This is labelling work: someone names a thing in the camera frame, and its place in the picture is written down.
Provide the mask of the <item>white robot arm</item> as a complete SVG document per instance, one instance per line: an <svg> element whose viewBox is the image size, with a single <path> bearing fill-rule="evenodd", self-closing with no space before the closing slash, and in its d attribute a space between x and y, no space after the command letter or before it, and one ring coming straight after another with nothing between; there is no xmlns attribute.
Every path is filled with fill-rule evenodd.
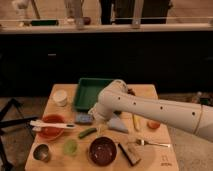
<svg viewBox="0 0 213 171"><path fill-rule="evenodd" d="M100 91L89 114L104 122L115 111L133 113L213 142L213 107L210 106L133 96L128 93L127 84L116 79Z"/></svg>

